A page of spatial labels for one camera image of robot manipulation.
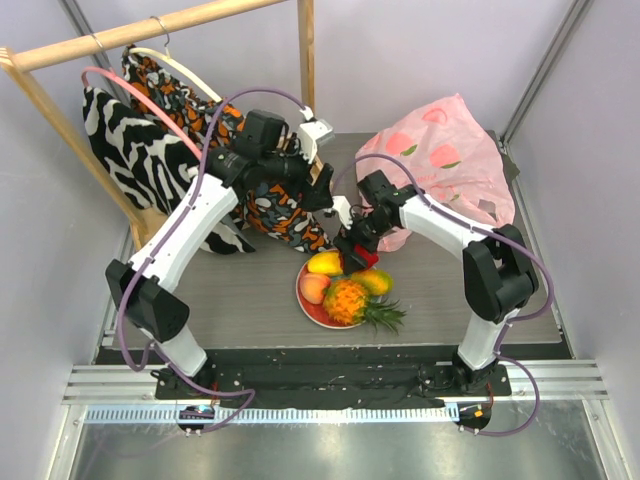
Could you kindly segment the fake red apple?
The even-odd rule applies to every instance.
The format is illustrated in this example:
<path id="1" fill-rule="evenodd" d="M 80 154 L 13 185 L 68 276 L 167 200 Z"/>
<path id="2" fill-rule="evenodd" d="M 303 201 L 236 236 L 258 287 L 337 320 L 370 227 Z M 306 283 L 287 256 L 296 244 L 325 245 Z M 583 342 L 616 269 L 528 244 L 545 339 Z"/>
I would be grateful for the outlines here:
<path id="1" fill-rule="evenodd" d="M 345 275 L 369 270 L 378 261 L 377 252 L 369 252 L 361 245 L 354 245 L 341 251 L 341 265 Z"/>

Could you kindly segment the fake yellow mango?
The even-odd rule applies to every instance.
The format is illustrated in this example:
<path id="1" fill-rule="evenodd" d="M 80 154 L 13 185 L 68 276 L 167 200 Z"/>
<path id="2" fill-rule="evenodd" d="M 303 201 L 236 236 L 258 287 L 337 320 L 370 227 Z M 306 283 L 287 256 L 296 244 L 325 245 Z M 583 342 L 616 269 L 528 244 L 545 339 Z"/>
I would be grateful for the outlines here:
<path id="1" fill-rule="evenodd" d="M 312 274 L 321 274 L 329 277 L 342 275 L 341 255 L 337 250 L 320 252 L 307 262 L 307 270 Z"/>

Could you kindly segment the fake orange mango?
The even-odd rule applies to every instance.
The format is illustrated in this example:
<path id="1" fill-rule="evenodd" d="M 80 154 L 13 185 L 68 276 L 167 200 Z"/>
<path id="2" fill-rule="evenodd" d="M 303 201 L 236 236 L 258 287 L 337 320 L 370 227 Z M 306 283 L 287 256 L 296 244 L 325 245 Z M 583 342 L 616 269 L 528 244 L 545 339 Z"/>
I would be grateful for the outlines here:
<path id="1" fill-rule="evenodd" d="M 353 273 L 350 279 L 363 285 L 374 296 L 387 295 L 394 286 L 391 275 L 379 269 Z"/>

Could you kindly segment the fake pineapple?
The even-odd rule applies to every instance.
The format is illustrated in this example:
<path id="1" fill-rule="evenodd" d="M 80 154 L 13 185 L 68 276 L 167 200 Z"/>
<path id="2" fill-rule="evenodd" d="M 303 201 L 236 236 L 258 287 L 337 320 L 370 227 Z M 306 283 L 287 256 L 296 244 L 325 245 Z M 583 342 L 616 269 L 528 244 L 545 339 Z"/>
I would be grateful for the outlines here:
<path id="1" fill-rule="evenodd" d="M 322 307 L 329 319 L 341 326 L 368 325 L 399 333 L 406 312 L 397 301 L 378 299 L 357 281 L 342 278 L 326 289 Z"/>

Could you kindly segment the fake peach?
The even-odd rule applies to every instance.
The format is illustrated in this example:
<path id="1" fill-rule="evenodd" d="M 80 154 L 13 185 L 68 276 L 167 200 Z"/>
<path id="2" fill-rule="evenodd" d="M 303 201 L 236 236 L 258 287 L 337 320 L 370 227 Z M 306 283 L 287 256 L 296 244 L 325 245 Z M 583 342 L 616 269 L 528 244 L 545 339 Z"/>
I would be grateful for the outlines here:
<path id="1" fill-rule="evenodd" d="M 323 303 L 326 292 L 331 285 L 329 276 L 317 273 L 306 273 L 299 281 L 299 290 L 302 297 L 310 304 Z"/>

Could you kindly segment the pink plastic bag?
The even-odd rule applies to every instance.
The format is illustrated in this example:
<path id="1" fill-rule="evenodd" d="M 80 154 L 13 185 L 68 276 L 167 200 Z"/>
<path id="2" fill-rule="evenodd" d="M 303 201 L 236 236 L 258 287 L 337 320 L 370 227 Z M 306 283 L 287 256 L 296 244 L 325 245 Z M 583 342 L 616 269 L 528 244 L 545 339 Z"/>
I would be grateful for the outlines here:
<path id="1" fill-rule="evenodd" d="M 381 170 L 403 187 L 406 174 L 381 159 L 403 163 L 420 188 L 447 208 L 479 223 L 501 227 L 515 218 L 515 203 L 495 141 L 456 94 L 419 107 L 367 141 L 356 153 L 356 178 Z"/>

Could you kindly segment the olive green cloth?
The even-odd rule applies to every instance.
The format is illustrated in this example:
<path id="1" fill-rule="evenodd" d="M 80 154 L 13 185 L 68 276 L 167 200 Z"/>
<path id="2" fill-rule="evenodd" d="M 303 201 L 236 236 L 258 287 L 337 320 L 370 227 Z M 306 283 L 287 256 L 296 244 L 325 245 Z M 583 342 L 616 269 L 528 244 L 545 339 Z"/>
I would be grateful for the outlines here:
<path id="1" fill-rule="evenodd" d="M 505 180 L 507 184 L 511 186 L 519 176 L 520 169 L 508 154 L 505 144 L 500 140 L 496 132 L 494 130 L 486 130 L 486 133 L 496 145 L 502 159 L 502 168 Z"/>

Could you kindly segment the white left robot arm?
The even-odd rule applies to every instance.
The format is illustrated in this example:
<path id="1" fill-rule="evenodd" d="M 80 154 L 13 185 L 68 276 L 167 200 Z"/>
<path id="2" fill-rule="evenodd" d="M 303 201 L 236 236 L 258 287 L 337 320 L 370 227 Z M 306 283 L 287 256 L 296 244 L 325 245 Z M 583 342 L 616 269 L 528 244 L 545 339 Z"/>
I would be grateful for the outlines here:
<path id="1" fill-rule="evenodd" d="M 333 204 L 332 167 L 326 165 L 318 178 L 311 177 L 318 147 L 332 138 L 333 129 L 310 109 L 303 115 L 291 145 L 283 147 L 285 120 L 250 111 L 230 145 L 207 154 L 204 171 L 153 238 L 128 262 L 114 260 L 106 269 L 118 318 L 130 320 L 181 371 L 177 383 L 190 398 L 205 397 L 213 375 L 204 368 L 208 356 L 187 326 L 190 309 L 174 291 L 206 237 L 262 182 L 281 185 L 306 211 Z"/>

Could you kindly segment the orange black patterned garment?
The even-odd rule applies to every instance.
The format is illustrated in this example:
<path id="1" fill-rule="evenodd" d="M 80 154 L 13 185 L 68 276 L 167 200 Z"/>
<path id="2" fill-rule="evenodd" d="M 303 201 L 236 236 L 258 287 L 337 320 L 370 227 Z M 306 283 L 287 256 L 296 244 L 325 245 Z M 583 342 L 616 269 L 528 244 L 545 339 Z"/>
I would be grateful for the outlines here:
<path id="1" fill-rule="evenodd" d="M 206 130 L 219 104 L 210 100 L 181 73 L 153 57 L 122 54 L 124 78 L 159 106 L 195 143 L 203 146 Z M 239 229 L 253 227 L 293 249 L 315 254 L 330 241 L 313 215 L 301 209 L 282 186 L 263 182 L 250 191 L 230 214 Z"/>

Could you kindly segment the red and teal plate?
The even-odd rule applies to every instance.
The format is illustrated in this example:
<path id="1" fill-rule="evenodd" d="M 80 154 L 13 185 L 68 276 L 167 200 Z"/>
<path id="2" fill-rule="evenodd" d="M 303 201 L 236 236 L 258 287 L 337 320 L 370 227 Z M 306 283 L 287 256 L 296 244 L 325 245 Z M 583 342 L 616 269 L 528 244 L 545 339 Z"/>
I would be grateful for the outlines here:
<path id="1" fill-rule="evenodd" d="M 307 270 L 307 262 L 301 267 L 298 276 L 296 278 L 296 282 L 295 282 L 295 289 L 296 289 L 296 297 L 298 300 L 298 303 L 303 311 L 303 313 L 309 318 L 311 319 L 314 323 L 321 325 L 325 328 L 329 328 L 329 329 L 337 329 L 337 330 L 344 330 L 344 329 L 352 329 L 355 328 L 356 326 L 341 326 L 340 324 L 333 322 L 329 319 L 327 313 L 325 312 L 325 310 L 322 307 L 322 304 L 320 305 L 313 305 L 308 303 L 301 295 L 300 290 L 299 290 L 299 281 L 302 278 L 302 276 L 306 273 L 309 273 Z M 331 278 L 331 283 L 333 281 L 342 279 L 342 278 L 348 278 L 350 279 L 351 275 L 344 275 L 344 273 L 342 275 L 339 276 L 335 276 L 335 277 L 330 277 Z M 378 299 L 383 299 L 386 295 L 382 295 L 382 296 L 374 296 Z"/>

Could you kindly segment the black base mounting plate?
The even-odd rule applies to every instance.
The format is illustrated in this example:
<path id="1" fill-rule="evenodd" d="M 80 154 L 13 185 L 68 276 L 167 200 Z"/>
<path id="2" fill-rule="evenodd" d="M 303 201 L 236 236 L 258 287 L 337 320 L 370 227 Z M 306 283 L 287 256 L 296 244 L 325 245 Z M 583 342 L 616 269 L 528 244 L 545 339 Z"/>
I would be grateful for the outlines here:
<path id="1" fill-rule="evenodd" d="M 196 399 L 203 389 L 228 393 L 236 408 L 255 392 L 253 408 L 299 410 L 440 407 L 461 397 L 511 395 L 504 366 L 485 378 L 466 375 L 451 346 L 210 349 L 189 386 L 173 372 L 155 370 L 159 399 Z"/>

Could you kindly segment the black white zebra garment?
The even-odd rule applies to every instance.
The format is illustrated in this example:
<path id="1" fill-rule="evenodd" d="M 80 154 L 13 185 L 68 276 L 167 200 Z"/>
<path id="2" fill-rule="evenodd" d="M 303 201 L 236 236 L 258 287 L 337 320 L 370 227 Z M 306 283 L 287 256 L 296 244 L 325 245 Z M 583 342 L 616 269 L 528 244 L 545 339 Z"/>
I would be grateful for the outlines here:
<path id="1" fill-rule="evenodd" d="M 199 166 L 208 122 L 218 106 L 199 99 L 190 87 L 176 88 L 141 90 L 189 136 L 197 156 L 139 100 L 132 97 L 129 107 L 98 87 L 83 92 L 84 126 L 96 158 L 137 209 L 167 216 L 190 187 L 188 170 Z M 255 252 L 240 231 L 245 222 L 239 206 L 228 217 L 214 226 L 200 248 L 221 255 Z"/>

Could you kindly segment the wooden clothes rack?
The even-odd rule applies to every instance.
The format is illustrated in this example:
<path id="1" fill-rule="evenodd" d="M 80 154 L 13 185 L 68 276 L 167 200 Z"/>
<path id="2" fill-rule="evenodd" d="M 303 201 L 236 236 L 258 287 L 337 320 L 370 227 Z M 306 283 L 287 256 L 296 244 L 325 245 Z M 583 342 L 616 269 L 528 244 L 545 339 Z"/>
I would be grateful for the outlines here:
<path id="1" fill-rule="evenodd" d="M 32 72 L 91 56 L 102 50 L 118 49 L 131 43 L 158 37 L 163 33 L 173 33 L 204 25 L 273 4 L 269 0 L 213 1 L 162 15 L 157 20 L 149 18 L 103 30 L 93 36 L 76 37 L 21 53 L 14 53 L 6 47 L 1 49 L 1 68 L 21 88 L 26 97 L 126 215 L 136 248 L 141 248 L 144 241 L 151 239 L 165 217 L 155 212 L 138 210 L 133 206 L 100 166 L 88 144 L 81 139 L 78 129 L 71 124 Z"/>

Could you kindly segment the cream plastic hanger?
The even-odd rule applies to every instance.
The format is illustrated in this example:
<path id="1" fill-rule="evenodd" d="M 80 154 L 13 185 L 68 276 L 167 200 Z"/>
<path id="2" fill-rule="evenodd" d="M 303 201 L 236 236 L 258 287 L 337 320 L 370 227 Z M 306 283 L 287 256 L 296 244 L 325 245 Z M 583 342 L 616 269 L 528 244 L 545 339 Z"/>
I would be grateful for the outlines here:
<path id="1" fill-rule="evenodd" d="M 146 57 L 153 57 L 156 60 L 164 62 L 166 65 L 172 67 L 177 72 L 186 77 L 194 86 L 198 87 L 210 100 L 214 102 L 221 102 L 222 97 L 218 95 L 213 89 L 211 89 L 202 79 L 200 79 L 193 71 L 176 61 L 165 53 L 158 52 L 156 50 L 146 47 L 134 47 L 129 49 L 130 54 L 143 55 Z"/>

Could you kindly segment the pink plastic hanger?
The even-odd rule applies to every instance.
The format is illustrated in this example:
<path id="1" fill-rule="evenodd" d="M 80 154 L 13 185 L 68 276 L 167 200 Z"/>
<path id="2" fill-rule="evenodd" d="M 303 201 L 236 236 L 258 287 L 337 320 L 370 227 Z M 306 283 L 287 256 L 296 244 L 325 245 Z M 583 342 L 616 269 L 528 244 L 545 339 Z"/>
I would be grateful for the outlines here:
<path id="1" fill-rule="evenodd" d="M 129 84 L 123 78 L 115 74 L 111 70 L 106 70 L 100 67 L 89 66 L 85 67 L 81 73 L 81 80 L 85 87 L 89 85 L 88 74 L 98 74 L 112 83 L 122 87 L 130 95 L 136 98 L 140 103 L 144 104 L 156 117 L 158 117 L 179 139 L 181 139 L 188 149 L 195 155 L 197 159 L 201 158 L 201 151 L 197 148 L 195 143 L 190 137 L 152 100 L 146 97 L 133 85 Z"/>

